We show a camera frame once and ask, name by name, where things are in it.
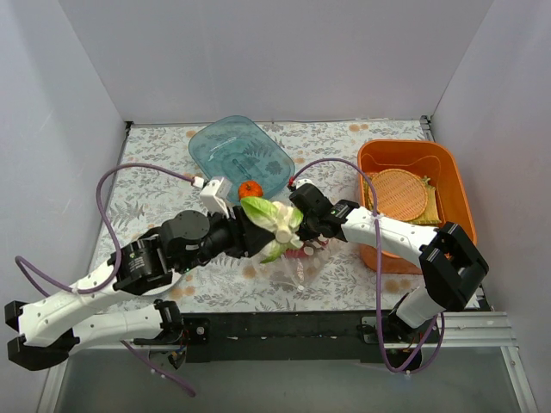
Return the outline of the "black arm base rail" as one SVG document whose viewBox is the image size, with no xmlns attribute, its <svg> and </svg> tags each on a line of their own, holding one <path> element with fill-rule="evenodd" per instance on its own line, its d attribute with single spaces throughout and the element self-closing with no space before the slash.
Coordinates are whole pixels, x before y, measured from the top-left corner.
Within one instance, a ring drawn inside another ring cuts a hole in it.
<svg viewBox="0 0 551 413">
<path fill-rule="evenodd" d="M 185 347 L 188 363 L 322 361 L 381 363 L 374 311 L 183 313 L 184 331 L 139 340 Z"/>
</svg>

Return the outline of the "clear polka dot zip bag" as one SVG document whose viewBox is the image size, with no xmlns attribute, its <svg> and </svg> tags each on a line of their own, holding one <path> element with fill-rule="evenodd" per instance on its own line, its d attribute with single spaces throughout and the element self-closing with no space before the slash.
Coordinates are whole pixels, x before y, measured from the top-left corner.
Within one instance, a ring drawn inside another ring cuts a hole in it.
<svg viewBox="0 0 551 413">
<path fill-rule="evenodd" d="M 323 237 L 305 243 L 326 243 L 326 249 L 303 259 L 288 259 L 282 254 L 268 263 L 260 263 L 261 257 L 255 256 L 251 265 L 257 272 L 257 276 L 266 280 L 271 286 L 283 287 L 299 293 L 305 292 L 340 249 L 338 240 Z"/>
</svg>

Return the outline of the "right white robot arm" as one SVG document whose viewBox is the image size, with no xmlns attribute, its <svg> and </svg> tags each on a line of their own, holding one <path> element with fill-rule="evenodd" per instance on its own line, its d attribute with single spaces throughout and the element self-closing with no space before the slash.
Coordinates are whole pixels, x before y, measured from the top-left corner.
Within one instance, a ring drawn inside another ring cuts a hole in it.
<svg viewBox="0 0 551 413">
<path fill-rule="evenodd" d="M 463 311 L 488 273 L 486 260 L 458 224 L 435 228 L 374 216 L 353 201 L 331 203 L 311 183 L 291 187 L 289 200 L 303 213 L 302 241 L 322 236 L 381 246 L 422 271 L 424 286 L 406 294 L 382 320 L 384 330 L 400 342 L 412 340 L 443 311 Z"/>
</svg>

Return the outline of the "fake cauliflower with leaves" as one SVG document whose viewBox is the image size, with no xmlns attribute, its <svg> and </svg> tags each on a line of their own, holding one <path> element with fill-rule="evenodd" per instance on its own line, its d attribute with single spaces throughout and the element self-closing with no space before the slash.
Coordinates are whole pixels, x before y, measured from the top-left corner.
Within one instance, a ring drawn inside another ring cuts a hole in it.
<svg viewBox="0 0 551 413">
<path fill-rule="evenodd" d="M 240 203 L 254 225 L 275 236 L 261 249 L 260 263 L 273 262 L 287 250 L 299 250 L 303 246 L 297 234 L 303 220 L 299 209 L 255 196 L 244 197 Z"/>
</svg>

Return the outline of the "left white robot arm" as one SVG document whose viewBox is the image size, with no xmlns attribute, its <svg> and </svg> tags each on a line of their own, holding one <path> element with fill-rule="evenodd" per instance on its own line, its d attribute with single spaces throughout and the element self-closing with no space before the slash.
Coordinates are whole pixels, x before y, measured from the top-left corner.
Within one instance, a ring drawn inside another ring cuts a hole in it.
<svg viewBox="0 0 551 413">
<path fill-rule="evenodd" d="M 5 322 L 17 333 L 7 344 L 8 358 L 39 371 L 98 344 L 177 345 L 183 341 L 185 323 L 173 301 L 156 299 L 141 310 L 112 314 L 104 309 L 170 287 L 176 274 L 204 266 L 221 253 L 252 257 L 274 239 L 239 206 L 229 216 L 181 212 L 123 247 L 68 290 L 35 303 L 8 303 Z"/>
</svg>

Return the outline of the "small orange fake pumpkin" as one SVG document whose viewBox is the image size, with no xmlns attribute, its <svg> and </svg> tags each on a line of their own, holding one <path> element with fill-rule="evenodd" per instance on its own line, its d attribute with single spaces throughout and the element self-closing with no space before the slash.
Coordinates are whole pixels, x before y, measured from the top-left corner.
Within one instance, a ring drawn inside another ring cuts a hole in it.
<svg viewBox="0 0 551 413">
<path fill-rule="evenodd" d="M 242 200 L 247 197 L 263 197 L 262 186 L 255 181 L 249 180 L 242 182 L 238 187 L 238 199 Z"/>
</svg>

